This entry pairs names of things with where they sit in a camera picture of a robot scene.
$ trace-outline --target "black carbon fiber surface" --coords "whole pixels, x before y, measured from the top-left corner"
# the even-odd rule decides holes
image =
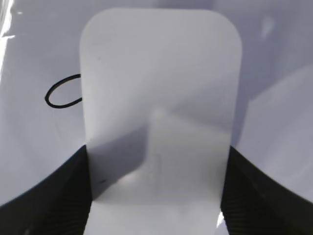
[[[82,235],[91,200],[83,146],[48,178],[0,207],[0,234]]]
[[[281,197],[292,199],[286,201]],[[270,203],[279,198],[286,204]],[[312,208],[311,203],[274,182],[231,148],[221,203],[230,235],[313,234],[312,230],[297,222],[303,220],[303,215],[295,217],[281,213],[296,208],[301,203],[307,203],[307,207]],[[293,213],[301,214],[303,209],[299,207],[297,210]]]

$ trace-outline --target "white surface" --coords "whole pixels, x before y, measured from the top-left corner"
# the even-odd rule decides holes
[[[236,29],[210,11],[92,18],[80,45],[95,198],[85,234],[214,233],[241,54]]]
[[[265,145],[253,141],[247,130],[242,134],[246,114],[257,105],[257,97],[290,77],[297,81],[297,71],[307,78],[313,76],[312,70],[307,69],[313,64],[313,1],[15,0],[12,9],[7,14],[3,12],[3,16],[12,14],[12,23],[0,39],[0,188],[5,188],[0,193],[0,204],[36,185],[84,144],[82,105],[53,110],[45,104],[44,96],[51,85],[79,72],[78,47],[83,28],[92,16],[112,7],[211,9],[229,18],[243,40],[232,145],[270,177],[313,201],[311,123],[308,120],[304,122],[306,126],[300,124],[303,117],[310,117],[311,104],[298,99],[292,107],[305,108],[307,114],[287,118],[286,128],[277,128],[286,119],[285,114],[269,111],[266,115],[273,119],[269,131],[262,133],[263,140],[275,134],[277,137],[270,143],[275,146],[283,143],[287,133],[301,141],[288,146],[279,144],[280,150],[275,154],[263,155]],[[306,84],[292,95],[301,97],[303,89],[312,88]],[[60,104],[72,101],[81,95],[80,89],[79,83],[69,83],[57,90],[52,100]],[[289,104],[282,101],[277,110]],[[268,112],[262,107],[254,109]],[[289,123],[294,124],[296,132],[287,128]],[[264,124],[261,126],[253,126],[252,131],[258,133]],[[253,144],[239,146],[240,139],[242,144],[244,140]]]

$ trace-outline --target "white card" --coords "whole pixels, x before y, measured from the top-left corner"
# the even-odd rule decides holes
[[[85,234],[212,234],[241,41],[204,10],[113,9],[80,46],[94,201]]]

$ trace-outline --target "white plastic sheet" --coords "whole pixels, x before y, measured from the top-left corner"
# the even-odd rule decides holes
[[[243,40],[232,144],[313,201],[311,0],[3,0],[0,204],[36,185],[84,144],[82,105],[53,110],[44,96],[79,73],[82,29],[111,7],[201,8],[228,17]],[[52,100],[62,104],[80,95],[75,81]]]

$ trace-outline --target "black loop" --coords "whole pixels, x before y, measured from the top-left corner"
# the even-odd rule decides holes
[[[73,79],[76,79],[76,78],[80,78],[81,75],[80,74],[75,74],[75,75],[72,75],[70,77],[67,77],[67,78],[64,78],[62,79],[61,81],[57,82],[56,84],[54,84],[50,89],[49,91],[47,92],[47,94],[45,95],[45,101],[47,103],[47,105],[49,105],[50,107],[52,108],[55,108],[55,109],[64,109],[64,108],[68,108],[70,106],[73,106],[79,102],[81,102],[83,100],[83,98],[79,98],[71,103],[68,103],[68,104],[64,104],[64,105],[56,105],[56,104],[52,104],[49,100],[52,92],[57,89],[59,86],[61,86],[62,84],[70,81],[70,80],[73,80]]]

